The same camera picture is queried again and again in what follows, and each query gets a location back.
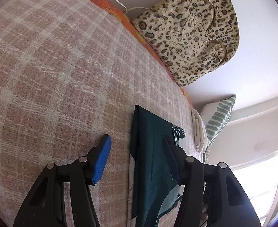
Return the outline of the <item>leopard print cushion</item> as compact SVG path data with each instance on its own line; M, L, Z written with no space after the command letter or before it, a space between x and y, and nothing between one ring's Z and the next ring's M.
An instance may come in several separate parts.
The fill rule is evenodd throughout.
M131 23L180 87L227 63L239 46L231 0L163 0Z

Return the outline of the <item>folded cream cloth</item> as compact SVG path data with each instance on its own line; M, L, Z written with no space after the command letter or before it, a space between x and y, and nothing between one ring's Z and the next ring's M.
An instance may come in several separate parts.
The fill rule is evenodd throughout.
M197 110L191 110L191 117L193 123L194 142L197 151L201 154L206 152L208 146L208 137L203 120Z

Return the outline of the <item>green striped white pillow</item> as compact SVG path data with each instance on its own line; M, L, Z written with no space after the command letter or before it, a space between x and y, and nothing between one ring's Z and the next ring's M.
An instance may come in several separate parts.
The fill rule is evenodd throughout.
M231 118L235 101L236 95L233 95L225 100L209 103L203 107L200 115L205 125L208 139L206 152L203 155L204 163L208 162L211 145Z

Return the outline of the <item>pink plaid bed blanket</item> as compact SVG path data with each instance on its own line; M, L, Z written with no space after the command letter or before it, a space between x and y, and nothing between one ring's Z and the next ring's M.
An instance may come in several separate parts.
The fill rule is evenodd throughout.
M131 122L139 105L183 128L191 106L166 69L90 0L0 0L0 217L12 225L49 163L112 148L91 188L101 226L126 226Z

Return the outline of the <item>green and cream printed t-shirt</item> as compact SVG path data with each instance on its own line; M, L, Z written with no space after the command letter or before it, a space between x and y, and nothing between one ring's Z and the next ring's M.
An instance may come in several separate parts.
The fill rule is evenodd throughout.
M136 105L130 141L128 226L158 226L182 198L181 187L173 180L163 151L165 135L178 146L186 133Z

